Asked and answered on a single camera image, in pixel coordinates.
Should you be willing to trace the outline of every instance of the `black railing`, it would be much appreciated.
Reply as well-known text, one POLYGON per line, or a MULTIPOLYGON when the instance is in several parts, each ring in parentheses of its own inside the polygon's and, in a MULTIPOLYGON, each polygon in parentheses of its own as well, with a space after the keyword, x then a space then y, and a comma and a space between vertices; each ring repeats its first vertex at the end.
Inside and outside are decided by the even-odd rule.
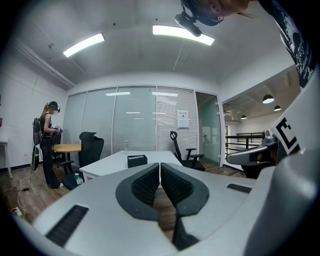
POLYGON ((229 148, 228 145, 241 145, 245 146, 246 149, 249 148, 249 146, 260 146, 261 145, 261 140, 262 140, 262 133, 261 132, 254 132, 254 133, 237 133, 237 136, 225 136, 225 149, 226 152, 228 150, 233 150, 233 151, 241 151, 243 149, 236 149, 236 148, 229 148), (228 142, 229 139, 237 139, 238 142, 245 142, 245 143, 230 143, 228 142))

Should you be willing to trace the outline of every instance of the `black box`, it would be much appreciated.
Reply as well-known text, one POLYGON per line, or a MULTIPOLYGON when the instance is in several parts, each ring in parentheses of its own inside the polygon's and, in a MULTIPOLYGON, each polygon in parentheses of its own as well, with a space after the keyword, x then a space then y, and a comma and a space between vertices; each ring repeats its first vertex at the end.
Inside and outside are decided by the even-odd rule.
POLYGON ((128 155, 127 156, 128 168, 136 167, 136 166, 143 166, 148 163, 148 158, 144 154, 140 155, 128 155))

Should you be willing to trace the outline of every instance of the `white table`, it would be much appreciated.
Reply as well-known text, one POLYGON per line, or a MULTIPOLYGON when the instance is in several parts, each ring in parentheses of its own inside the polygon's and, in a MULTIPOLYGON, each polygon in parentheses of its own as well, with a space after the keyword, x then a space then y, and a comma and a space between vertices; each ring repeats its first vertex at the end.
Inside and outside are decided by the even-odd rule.
POLYGON ((8 155, 8 136, 3 131, 0 132, 0 146, 4 146, 5 166, 8 168, 9 176, 12 179, 11 167, 8 155))
POLYGON ((92 179, 128 169, 127 156, 137 155, 145 155, 148 158, 148 164, 169 163, 182 166, 171 151, 129 151, 128 154, 120 151, 97 162, 81 167, 79 170, 83 173, 84 181, 86 182, 88 178, 92 179))

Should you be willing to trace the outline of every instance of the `wooden floor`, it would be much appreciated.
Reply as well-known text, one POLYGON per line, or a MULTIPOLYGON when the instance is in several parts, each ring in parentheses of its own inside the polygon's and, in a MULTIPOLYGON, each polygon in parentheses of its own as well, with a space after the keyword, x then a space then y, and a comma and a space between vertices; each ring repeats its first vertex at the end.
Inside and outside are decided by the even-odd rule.
MULTIPOLYGON (((233 177, 245 178, 246 176, 238 171, 226 167, 219 167, 213 164, 202 162, 205 171, 212 174, 227 175, 233 177)), ((54 167, 54 172, 59 179, 63 177, 63 168, 54 167)), ((8 190, 19 190, 20 180, 30 176, 31 168, 23 168, 12 171, 13 179, 9 178, 7 172, 0 173, 0 190, 1 193, 8 190)), ((28 187, 30 182, 29 178, 22 182, 22 189, 28 187)), ((67 194, 69 190, 65 187, 58 189, 51 189, 47 186, 42 165, 38 167, 34 175, 31 177, 31 188, 28 191, 21 192, 19 201, 25 210, 25 219, 32 223, 32 221, 49 205, 54 203, 59 198, 67 194)), ((8 192, 3 196, 3 199, 9 210, 18 207, 18 193, 8 192)), ((172 239, 173 230, 176 222, 176 209, 167 197, 163 188, 158 188, 155 193, 155 200, 153 207, 159 212, 159 226, 168 237, 172 239)))

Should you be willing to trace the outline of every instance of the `ceiling light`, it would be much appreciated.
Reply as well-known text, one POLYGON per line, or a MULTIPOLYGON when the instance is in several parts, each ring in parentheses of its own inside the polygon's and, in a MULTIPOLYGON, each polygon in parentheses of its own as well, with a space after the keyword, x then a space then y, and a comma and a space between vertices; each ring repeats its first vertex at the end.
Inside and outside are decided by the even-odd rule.
POLYGON ((171 96, 171 97, 177 97, 177 93, 168 93, 168 92, 153 92, 152 95, 156 96, 171 96))
POLYGON ((103 42, 105 40, 104 36, 102 33, 96 34, 94 36, 91 36, 81 42, 78 42, 74 46, 70 47, 68 50, 64 51, 63 54, 67 57, 70 57, 71 55, 81 51, 84 48, 87 48, 89 46, 92 46, 94 44, 103 42))
POLYGON ((130 95, 131 93, 129 91, 124 92, 112 92, 112 93, 106 93, 107 96, 116 96, 116 95, 130 95))
POLYGON ((190 39, 190 40, 194 40, 194 41, 206 44, 208 46, 212 45, 212 43, 214 42, 214 39, 207 35, 202 34, 201 36, 196 37, 193 34, 191 34, 188 30, 180 27, 174 27, 174 26, 154 25, 153 34, 186 38, 186 39, 190 39))
POLYGON ((263 102, 264 104, 268 104, 268 103, 273 102, 274 100, 275 100, 274 97, 272 97, 270 94, 267 94, 267 95, 265 95, 265 96, 263 97, 262 102, 263 102))
POLYGON ((277 105, 277 106, 274 107, 273 111, 280 111, 280 110, 281 110, 281 107, 277 105))

